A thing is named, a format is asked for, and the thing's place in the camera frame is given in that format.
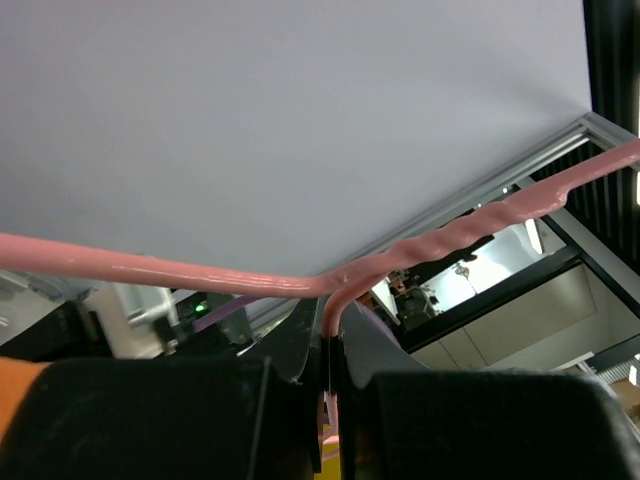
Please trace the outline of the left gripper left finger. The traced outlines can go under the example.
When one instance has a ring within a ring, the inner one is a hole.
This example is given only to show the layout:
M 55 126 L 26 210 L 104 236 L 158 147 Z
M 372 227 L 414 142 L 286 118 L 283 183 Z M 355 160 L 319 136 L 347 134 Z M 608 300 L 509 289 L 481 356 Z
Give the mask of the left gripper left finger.
M 5 479 L 310 479 L 319 303 L 242 354 L 40 363 L 1 438 Z

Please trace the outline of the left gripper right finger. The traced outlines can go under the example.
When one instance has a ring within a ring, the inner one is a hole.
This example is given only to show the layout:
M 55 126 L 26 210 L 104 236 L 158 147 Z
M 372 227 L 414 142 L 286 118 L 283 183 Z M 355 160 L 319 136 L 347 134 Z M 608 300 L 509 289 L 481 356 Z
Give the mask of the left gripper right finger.
M 612 390 L 576 374 L 443 371 L 358 307 L 334 343 L 346 479 L 635 479 L 639 441 Z

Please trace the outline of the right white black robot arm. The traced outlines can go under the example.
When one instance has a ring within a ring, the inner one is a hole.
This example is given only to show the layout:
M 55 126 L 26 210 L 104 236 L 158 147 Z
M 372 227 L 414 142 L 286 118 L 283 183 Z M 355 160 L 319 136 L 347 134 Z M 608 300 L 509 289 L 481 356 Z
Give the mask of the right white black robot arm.
M 50 362 L 238 350 L 253 340 L 246 313 L 252 301 L 228 294 L 124 285 L 64 302 L 23 291 L 1 303 L 1 354 Z

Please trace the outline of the pink hanger with orange trousers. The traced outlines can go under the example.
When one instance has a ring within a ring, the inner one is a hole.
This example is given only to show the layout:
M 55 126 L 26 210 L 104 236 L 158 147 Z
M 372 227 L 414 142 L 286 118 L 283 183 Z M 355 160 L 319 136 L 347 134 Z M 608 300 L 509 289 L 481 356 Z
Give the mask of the pink hanger with orange trousers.
M 403 239 L 383 253 L 359 258 L 313 277 L 194 265 L 11 234 L 1 236 L 1 266 L 7 270 L 257 297 L 325 296 L 328 302 L 323 314 L 322 335 L 329 339 L 337 336 L 340 316 L 347 305 L 388 273 L 440 260 L 508 226 L 556 212 L 565 206 L 572 190 L 638 160 L 639 142 L 633 140 L 522 189 L 503 201 L 486 204 L 434 231 Z

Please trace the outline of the orange white trousers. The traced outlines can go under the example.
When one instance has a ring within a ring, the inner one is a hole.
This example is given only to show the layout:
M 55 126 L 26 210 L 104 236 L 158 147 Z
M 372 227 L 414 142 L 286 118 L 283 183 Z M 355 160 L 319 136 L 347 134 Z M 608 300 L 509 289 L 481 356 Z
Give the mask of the orange white trousers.
M 26 392 L 48 363 L 2 357 L 0 360 L 0 436 L 4 437 Z

